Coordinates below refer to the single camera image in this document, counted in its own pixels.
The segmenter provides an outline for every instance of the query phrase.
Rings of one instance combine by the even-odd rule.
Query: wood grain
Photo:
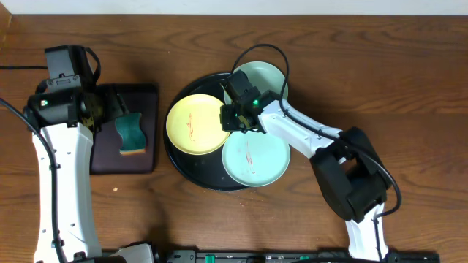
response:
[[[358,126],[402,190],[385,218],[387,244],[466,262],[468,247],[468,18],[407,16],[14,16],[0,64],[45,64],[43,49],[91,47],[101,83],[158,82],[164,116],[188,83],[229,70],[268,42],[290,61],[290,102],[331,126]],[[271,50],[248,60],[284,68]],[[0,72],[0,96],[18,108],[45,71]],[[0,109],[0,262],[30,262],[39,231],[39,178],[31,135]],[[169,162],[161,138],[150,175],[91,178],[104,248],[149,238],[162,248],[307,251],[347,247],[344,222],[324,202],[308,160],[292,151],[274,184],[205,190]],[[394,204],[389,191],[387,207]]]
[[[3,4],[0,3],[0,49],[5,42],[7,29],[10,27],[12,15],[8,10],[4,7]]]

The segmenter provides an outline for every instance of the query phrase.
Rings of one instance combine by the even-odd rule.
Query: round black tray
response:
[[[220,80],[225,79],[230,73],[216,73],[194,81],[185,87],[173,100],[167,111],[179,100],[192,94],[208,94],[224,101],[223,89]],[[222,147],[212,153],[204,155],[191,155],[177,149],[169,140],[166,131],[167,115],[164,121],[163,140],[166,152],[175,168],[188,180],[203,188],[216,191],[237,191],[248,188],[234,181],[222,165]]]

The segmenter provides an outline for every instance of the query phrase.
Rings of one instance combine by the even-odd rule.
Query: sponge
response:
[[[130,113],[116,119],[116,130],[122,137],[120,154],[123,156],[145,153],[146,137],[140,129],[141,113]]]

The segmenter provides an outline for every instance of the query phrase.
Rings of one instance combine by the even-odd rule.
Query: mint green plate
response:
[[[227,174],[245,186],[266,186],[280,178],[290,163],[290,146],[259,132],[234,131],[222,149]]]

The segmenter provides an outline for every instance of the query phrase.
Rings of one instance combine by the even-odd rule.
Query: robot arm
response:
[[[97,60],[94,73],[86,52]],[[46,49],[45,55],[50,79],[45,82],[47,87],[39,86],[36,94],[29,97],[24,115],[53,151],[57,163],[57,200],[52,200],[50,159],[39,137],[33,135],[39,161],[41,205],[34,262],[59,262],[52,230],[52,202],[56,202],[59,250],[64,260],[153,263],[148,244],[122,248],[111,258],[103,258],[94,228],[89,180],[93,133],[99,131],[102,123],[127,114],[125,104],[113,90],[96,90],[100,65],[88,48],[53,47]]]
[[[222,106],[221,122],[225,131],[254,131],[277,136],[306,156],[314,169],[322,195],[338,216],[346,221],[350,236],[350,255],[358,259],[379,260],[374,216],[383,211],[386,190],[390,184],[378,167],[351,153],[291,118],[279,106],[278,94],[259,94],[242,71],[230,75],[224,85],[233,105]],[[284,108],[296,119],[335,138],[341,138],[377,156],[366,135],[357,128],[342,131],[325,126],[292,108],[286,100]],[[340,164],[356,159],[356,165],[344,171]],[[388,252],[383,239],[382,224],[378,224],[380,253]]]

